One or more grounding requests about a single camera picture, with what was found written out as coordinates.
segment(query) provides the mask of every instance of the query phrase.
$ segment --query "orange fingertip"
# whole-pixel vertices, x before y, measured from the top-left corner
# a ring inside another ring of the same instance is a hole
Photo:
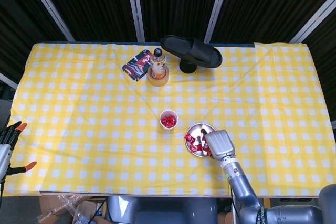
[[[25,166],[26,172],[33,169],[33,167],[37,164],[36,161],[31,162],[29,165]]]
[[[21,124],[18,128],[16,128],[15,130],[16,131],[23,131],[25,128],[27,127],[27,124],[26,123],[23,123]]]

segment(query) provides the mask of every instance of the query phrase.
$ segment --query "red wrapper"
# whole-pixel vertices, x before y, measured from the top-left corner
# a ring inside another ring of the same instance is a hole
[[[189,145],[193,145],[193,143],[196,141],[196,139],[193,138],[193,137],[190,135],[190,133],[186,134],[186,135],[184,136],[184,139],[186,139],[186,141],[187,141],[187,143],[188,143]]]
[[[208,145],[208,143],[206,141],[206,138],[204,136],[203,136],[203,140],[205,140],[203,150],[206,151],[209,156],[211,156],[212,155],[211,150],[210,150],[209,145]]]
[[[195,145],[190,145],[190,150],[191,150],[192,153],[201,151],[202,150],[202,145],[201,144],[197,144],[196,146]]]

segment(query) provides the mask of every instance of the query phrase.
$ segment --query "bottle label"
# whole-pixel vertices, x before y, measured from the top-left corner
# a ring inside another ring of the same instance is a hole
[[[163,60],[156,62],[151,58],[152,77],[154,79],[162,79],[166,75],[166,57]]]

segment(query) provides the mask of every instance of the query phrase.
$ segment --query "black curtain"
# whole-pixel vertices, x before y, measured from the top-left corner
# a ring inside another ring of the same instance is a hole
[[[303,41],[309,47],[330,119],[336,120],[336,10]]]
[[[0,73],[19,82],[33,44],[65,40],[40,0],[0,0]]]
[[[215,0],[140,0],[146,41],[172,34],[204,40]]]
[[[52,0],[76,41],[137,41],[130,0]]]
[[[289,42],[326,0],[224,0],[211,42]]]

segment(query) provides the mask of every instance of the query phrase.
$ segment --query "tape roll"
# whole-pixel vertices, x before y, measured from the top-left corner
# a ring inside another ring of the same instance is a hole
[[[166,85],[169,79],[169,68],[166,67],[166,75],[162,79],[154,79],[152,77],[152,67],[150,66],[147,71],[147,78],[151,85],[161,87]]]

